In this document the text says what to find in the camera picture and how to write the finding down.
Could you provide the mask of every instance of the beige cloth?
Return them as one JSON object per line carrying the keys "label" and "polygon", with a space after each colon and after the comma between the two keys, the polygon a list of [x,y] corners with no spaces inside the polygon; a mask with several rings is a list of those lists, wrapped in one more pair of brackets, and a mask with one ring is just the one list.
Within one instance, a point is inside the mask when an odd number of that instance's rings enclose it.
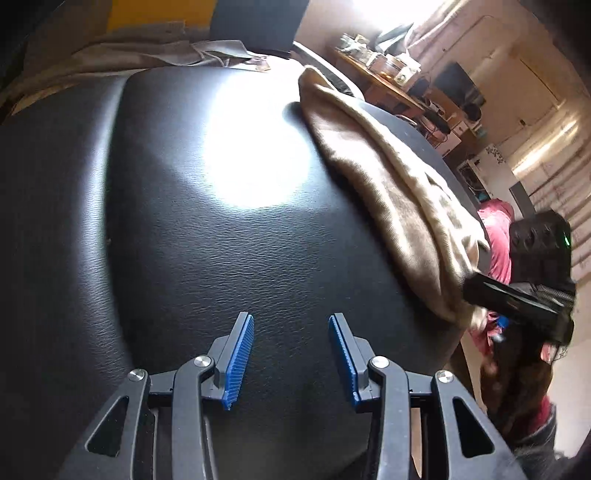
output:
{"label": "beige cloth", "polygon": [[445,180],[318,70],[300,77],[301,107],[324,160],[353,185],[412,290],[460,327],[481,329],[485,310],[462,300],[485,234]]}
{"label": "beige cloth", "polygon": [[[129,76],[167,66],[228,67],[257,57],[239,40],[193,41],[200,34],[186,29],[181,21],[120,28],[42,72],[16,78],[0,92],[0,106],[97,77]],[[25,99],[25,105],[31,103],[31,99]]]}

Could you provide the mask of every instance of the brown towel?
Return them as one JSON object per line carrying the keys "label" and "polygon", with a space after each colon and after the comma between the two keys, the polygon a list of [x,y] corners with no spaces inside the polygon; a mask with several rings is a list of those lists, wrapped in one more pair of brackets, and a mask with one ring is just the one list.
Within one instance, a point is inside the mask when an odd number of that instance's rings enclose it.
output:
{"label": "brown towel", "polygon": [[445,180],[401,140],[338,93],[318,70],[300,76],[304,117],[324,160],[353,185],[412,290],[460,327],[482,328],[485,311],[462,300],[484,232]]}

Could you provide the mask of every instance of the fabric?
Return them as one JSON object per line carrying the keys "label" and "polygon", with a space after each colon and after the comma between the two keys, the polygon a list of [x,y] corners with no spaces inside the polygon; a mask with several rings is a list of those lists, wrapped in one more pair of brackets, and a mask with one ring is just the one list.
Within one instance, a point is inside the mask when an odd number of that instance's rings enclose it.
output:
{"label": "fabric", "polygon": [[470,0],[437,0],[439,5],[432,10],[428,18],[416,22],[404,38],[404,44],[410,56],[421,61],[421,56],[431,42],[441,33],[452,18]]}
{"label": "fabric", "polygon": [[560,457],[554,451],[556,406],[548,402],[546,422],[527,437],[512,445],[514,454],[528,480],[579,480],[591,471],[591,432],[573,458]]}
{"label": "fabric", "polygon": [[[488,276],[505,285],[511,283],[511,257],[509,256],[509,225],[515,220],[513,207],[503,200],[493,199],[482,203],[478,210],[491,246],[491,267]],[[491,338],[500,334],[497,312],[488,311],[484,330],[472,330],[470,334],[480,353],[489,355]]]}
{"label": "fabric", "polygon": [[359,193],[409,286],[441,318],[482,328],[484,309],[462,300],[478,244],[488,247],[480,223],[437,172],[320,72],[307,67],[299,84],[324,160]]}
{"label": "fabric", "polygon": [[12,82],[0,93],[0,105],[88,78],[129,76],[165,66],[228,67],[256,56],[239,40],[193,41],[193,34],[194,31],[185,29],[184,22],[141,25],[107,33],[68,59]]}

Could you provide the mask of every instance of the yellow wall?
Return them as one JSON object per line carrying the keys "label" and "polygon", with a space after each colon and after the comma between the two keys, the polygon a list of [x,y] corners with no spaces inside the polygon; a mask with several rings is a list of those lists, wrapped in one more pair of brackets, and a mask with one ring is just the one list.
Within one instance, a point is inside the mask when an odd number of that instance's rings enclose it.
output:
{"label": "yellow wall", "polygon": [[216,3],[217,0],[113,0],[107,30],[172,20],[207,27]]}

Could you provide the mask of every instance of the curtain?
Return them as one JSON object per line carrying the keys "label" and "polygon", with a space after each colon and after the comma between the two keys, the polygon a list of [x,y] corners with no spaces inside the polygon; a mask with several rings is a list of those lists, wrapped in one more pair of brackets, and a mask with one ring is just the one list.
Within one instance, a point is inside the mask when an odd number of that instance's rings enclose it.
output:
{"label": "curtain", "polygon": [[591,100],[566,102],[508,160],[536,211],[571,227],[572,277],[591,278]]}
{"label": "curtain", "polygon": [[412,58],[421,61],[423,52],[430,46],[435,38],[441,33],[449,21],[463,8],[470,0],[437,0],[434,8],[424,8],[427,11],[426,18],[417,20],[408,31],[404,44]]}

